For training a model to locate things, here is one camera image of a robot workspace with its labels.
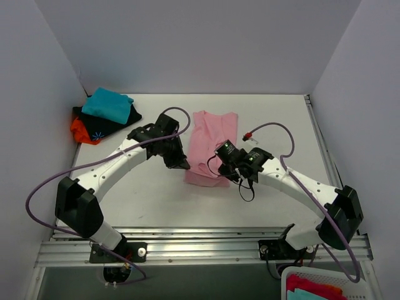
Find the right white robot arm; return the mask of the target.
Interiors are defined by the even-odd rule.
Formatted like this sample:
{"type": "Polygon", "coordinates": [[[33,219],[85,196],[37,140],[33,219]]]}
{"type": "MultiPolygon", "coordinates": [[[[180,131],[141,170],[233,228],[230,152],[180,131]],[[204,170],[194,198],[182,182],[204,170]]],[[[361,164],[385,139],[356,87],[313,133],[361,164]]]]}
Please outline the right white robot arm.
{"type": "Polygon", "coordinates": [[[220,175],[234,183],[245,179],[249,185],[257,183],[277,189],[316,215],[306,226],[290,224],[285,229],[277,243],[278,252],[285,258],[317,244],[345,250],[362,223],[364,216],[358,194],[349,186],[329,186],[284,168],[278,158],[259,147],[246,151],[227,140],[215,154],[222,162],[220,175]]]}

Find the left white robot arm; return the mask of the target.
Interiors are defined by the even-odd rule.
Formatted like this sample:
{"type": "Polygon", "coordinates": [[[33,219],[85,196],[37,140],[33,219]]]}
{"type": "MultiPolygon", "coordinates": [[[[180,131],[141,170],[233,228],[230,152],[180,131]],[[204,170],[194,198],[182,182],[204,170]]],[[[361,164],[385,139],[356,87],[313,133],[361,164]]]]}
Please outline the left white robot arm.
{"type": "Polygon", "coordinates": [[[83,238],[104,247],[104,255],[119,262],[130,250],[126,238],[105,221],[100,202],[129,171],[153,156],[169,169],[190,165],[178,136],[179,122],[161,113],[156,122],[133,129],[107,161],[75,179],[65,177],[57,187],[55,215],[83,238]]]}

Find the pink t-shirt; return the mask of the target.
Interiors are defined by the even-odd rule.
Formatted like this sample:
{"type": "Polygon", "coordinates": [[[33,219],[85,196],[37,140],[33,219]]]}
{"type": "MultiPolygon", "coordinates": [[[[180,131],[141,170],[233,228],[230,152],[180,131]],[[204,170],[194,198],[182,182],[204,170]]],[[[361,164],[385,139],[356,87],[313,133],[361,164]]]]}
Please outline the pink t-shirt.
{"type": "Polygon", "coordinates": [[[227,140],[236,144],[238,115],[235,112],[215,115],[199,111],[193,114],[193,121],[187,154],[191,168],[185,172],[184,182],[207,188],[228,188],[229,180],[217,175],[221,160],[214,157],[214,151],[227,140]]]}

